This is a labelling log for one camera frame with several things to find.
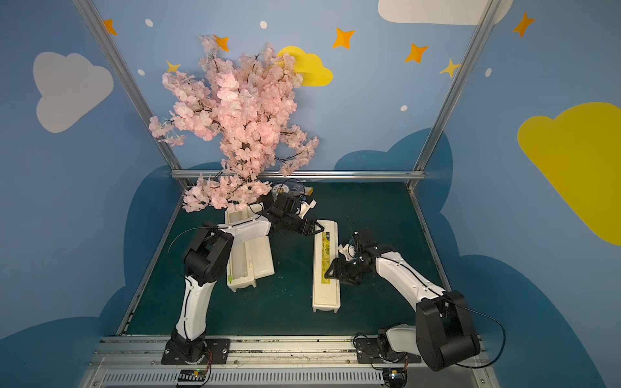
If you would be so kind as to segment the dispenser lid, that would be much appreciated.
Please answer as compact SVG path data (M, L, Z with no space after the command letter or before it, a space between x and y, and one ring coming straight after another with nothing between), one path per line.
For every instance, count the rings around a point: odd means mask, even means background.
M252 239L244 244L246 259L255 279L275 274L272 250L268 236Z
M326 278L325 274L338 257L338 224L335 221L317 220L317 233L314 235L312 310L332 311L341 308L341 285L336 279Z

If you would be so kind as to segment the dispenser base tray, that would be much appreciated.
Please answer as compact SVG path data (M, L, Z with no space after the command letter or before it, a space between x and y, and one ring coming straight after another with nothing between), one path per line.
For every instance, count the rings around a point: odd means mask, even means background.
M248 218L250 218L249 210L236 212L227 210L225 213L226 223L237 223ZM233 293L249 286L256 287L253 261L248 255L245 245L232 249L226 273L226 284Z

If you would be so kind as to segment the plastic wrap roll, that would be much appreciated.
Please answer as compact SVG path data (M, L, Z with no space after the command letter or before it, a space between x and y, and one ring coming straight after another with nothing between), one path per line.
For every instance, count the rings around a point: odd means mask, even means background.
M251 280L247 253L244 244L238 244L231 250L231 284L248 283Z

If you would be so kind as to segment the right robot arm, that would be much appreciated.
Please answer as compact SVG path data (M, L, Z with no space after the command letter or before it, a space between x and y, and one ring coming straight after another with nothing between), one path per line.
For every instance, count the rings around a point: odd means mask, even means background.
M499 321L473 310L459 291L447 291L428 280L393 246L373 241L369 230L354 231L349 241L339 245L323 276L357 286L367 273L390 283L415 312L414 325L400 324L378 332L378 357L383 362L401 363L413 355L438 372L452 365L483 369L501 357L496 355L483 365L465 365L481 353L472 316Z

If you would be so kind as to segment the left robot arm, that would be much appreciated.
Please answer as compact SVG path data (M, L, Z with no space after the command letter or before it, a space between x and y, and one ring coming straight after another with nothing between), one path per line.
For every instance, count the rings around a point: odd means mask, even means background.
M224 276L234 249L275 231L294 231L303 236L323 232L323 226L307 218L316 201L281 193L261 197L262 209L241 221L207 222L197 227L184 252L184 300L180 317L166 343L163 365L223 365L230 348L228 339L205 339L206 316L213 288Z

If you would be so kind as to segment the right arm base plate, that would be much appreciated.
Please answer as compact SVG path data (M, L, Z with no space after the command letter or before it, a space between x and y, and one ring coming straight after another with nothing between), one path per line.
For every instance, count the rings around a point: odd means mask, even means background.
M384 337L354 336L352 344L359 364L422 363L418 355L396 352Z

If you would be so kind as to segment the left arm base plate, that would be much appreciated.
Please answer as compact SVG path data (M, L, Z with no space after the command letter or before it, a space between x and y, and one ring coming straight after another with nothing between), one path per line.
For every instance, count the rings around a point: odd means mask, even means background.
M164 349L162 365L225 365L231 340L224 338L170 339Z

